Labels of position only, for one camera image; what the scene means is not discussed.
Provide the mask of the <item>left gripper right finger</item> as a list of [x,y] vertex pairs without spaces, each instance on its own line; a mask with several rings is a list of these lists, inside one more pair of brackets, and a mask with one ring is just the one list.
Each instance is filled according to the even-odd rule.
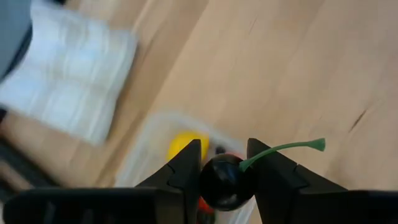
[[263,224],[331,224],[330,196],[347,191],[279,152],[262,157],[252,168]]

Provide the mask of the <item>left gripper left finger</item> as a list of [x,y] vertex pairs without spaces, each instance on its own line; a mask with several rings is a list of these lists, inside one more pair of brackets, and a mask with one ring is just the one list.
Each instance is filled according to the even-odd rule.
[[201,141],[194,139],[136,188],[139,224],[196,224],[201,171]]

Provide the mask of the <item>clear plastic tupperware container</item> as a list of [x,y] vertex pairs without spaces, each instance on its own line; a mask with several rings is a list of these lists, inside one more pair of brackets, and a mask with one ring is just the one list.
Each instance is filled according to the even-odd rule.
[[[178,134],[183,133],[202,133],[210,138],[209,151],[206,159],[215,155],[217,146],[223,147],[226,152],[246,158],[245,146],[242,142],[229,138],[227,135],[217,131],[205,123],[190,118],[188,116],[167,112],[158,113],[144,122],[143,128],[137,135],[135,143],[131,146],[124,164],[118,171],[115,187],[135,187],[158,170],[161,170],[155,178],[155,185],[165,184],[163,188],[170,187],[166,179],[169,174],[177,174],[167,165],[169,146]],[[189,222],[186,222],[186,212],[183,211],[183,205],[177,207],[171,206],[174,202],[160,202],[160,205],[168,207],[160,208],[160,215],[150,215],[148,222],[134,221],[133,223],[195,223],[196,209],[193,209],[193,215],[188,215]],[[250,199],[241,208],[232,212],[216,212],[215,224],[248,224],[253,208],[256,205],[254,197]]]

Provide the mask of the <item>yellow toy lemon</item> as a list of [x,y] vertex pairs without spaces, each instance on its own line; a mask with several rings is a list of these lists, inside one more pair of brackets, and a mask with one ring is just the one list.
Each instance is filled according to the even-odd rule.
[[201,159],[206,159],[210,147],[210,137],[205,133],[198,133],[193,131],[185,131],[178,133],[170,142],[167,151],[167,161],[173,159],[185,146],[187,146],[194,139],[201,141]]

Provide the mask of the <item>dark berry with thin stem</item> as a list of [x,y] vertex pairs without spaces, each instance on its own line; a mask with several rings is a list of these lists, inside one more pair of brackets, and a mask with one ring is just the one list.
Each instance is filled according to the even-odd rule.
[[323,152],[324,138],[293,142],[266,149],[256,156],[243,160],[240,157],[223,153],[212,157],[200,173],[200,196],[214,210],[228,212],[247,203],[256,191],[256,172],[252,165],[277,151],[293,147],[309,147]]

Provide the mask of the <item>folded white checked towel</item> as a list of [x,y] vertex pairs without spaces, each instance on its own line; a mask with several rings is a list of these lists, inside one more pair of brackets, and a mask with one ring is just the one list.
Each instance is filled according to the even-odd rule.
[[105,142],[137,38],[48,0],[30,6],[32,39],[0,83],[0,106],[94,146]]

